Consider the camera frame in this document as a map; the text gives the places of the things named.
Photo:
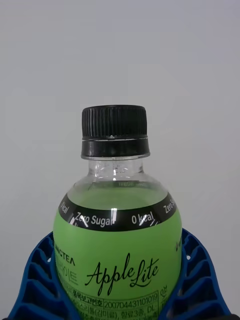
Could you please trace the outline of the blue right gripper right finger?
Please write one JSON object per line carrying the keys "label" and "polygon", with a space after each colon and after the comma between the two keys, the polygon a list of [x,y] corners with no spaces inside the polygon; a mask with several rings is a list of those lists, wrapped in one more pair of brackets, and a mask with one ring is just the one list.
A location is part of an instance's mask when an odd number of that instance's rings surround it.
{"label": "blue right gripper right finger", "polygon": [[208,251],[183,229],[180,276],[158,319],[209,320],[229,315]]}

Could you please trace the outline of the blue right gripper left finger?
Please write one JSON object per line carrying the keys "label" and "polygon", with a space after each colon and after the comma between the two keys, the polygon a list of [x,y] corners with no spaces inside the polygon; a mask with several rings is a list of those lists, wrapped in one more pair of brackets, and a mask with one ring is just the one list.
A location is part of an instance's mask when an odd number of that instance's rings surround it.
{"label": "blue right gripper left finger", "polygon": [[30,254],[9,320],[80,320],[57,277],[53,234]]}

